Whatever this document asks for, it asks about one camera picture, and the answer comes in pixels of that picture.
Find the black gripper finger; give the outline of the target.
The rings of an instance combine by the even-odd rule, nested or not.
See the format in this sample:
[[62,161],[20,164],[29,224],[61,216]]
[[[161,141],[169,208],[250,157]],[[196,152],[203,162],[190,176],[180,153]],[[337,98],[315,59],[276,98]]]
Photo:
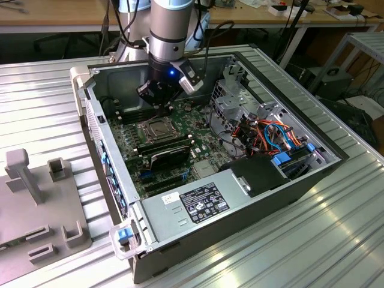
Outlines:
[[173,95],[166,101],[164,104],[164,109],[163,109],[163,115],[167,116],[169,115],[172,110],[173,106],[172,103],[181,95],[181,89],[177,89]]
[[149,80],[136,91],[141,99],[155,109],[158,116],[164,115],[164,89],[160,82]]

